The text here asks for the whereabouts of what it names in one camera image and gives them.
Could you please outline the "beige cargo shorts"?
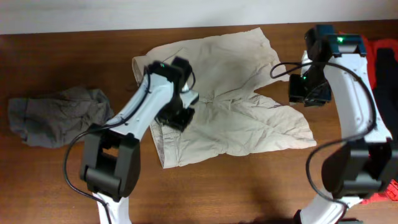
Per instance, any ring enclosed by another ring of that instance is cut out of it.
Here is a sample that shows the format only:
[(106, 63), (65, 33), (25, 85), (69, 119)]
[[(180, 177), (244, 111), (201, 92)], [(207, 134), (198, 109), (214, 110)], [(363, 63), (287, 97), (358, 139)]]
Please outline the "beige cargo shorts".
[(270, 71), (285, 71), (260, 28), (156, 47), (133, 58), (135, 79), (142, 80), (146, 65), (156, 60), (170, 63), (175, 57), (192, 66), (190, 84), (199, 99), (186, 130), (176, 131), (158, 121), (150, 125), (163, 168), (220, 154), (245, 156), (316, 145), (302, 113), (256, 92), (273, 82)]

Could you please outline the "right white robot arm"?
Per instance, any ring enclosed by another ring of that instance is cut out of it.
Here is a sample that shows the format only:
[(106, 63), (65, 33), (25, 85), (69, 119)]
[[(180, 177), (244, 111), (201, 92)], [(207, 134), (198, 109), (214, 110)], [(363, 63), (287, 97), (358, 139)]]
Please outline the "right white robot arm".
[(334, 100), (340, 148), (322, 165), (323, 189), (295, 223), (341, 223), (346, 211), (387, 189), (397, 174), (397, 144), (384, 124), (368, 79), (361, 36), (311, 29), (302, 72), (289, 80), (289, 100), (321, 106)]

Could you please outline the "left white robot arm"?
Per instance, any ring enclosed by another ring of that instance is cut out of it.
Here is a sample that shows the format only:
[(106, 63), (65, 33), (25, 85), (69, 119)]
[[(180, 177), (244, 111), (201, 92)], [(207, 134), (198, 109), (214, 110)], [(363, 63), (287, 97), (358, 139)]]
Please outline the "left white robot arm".
[(184, 131), (191, 122), (198, 93), (187, 85), (194, 75), (188, 60), (155, 61), (127, 105), (104, 126), (85, 136), (80, 178), (97, 201), (101, 223), (130, 223), (128, 197), (141, 171), (140, 141), (151, 122)]

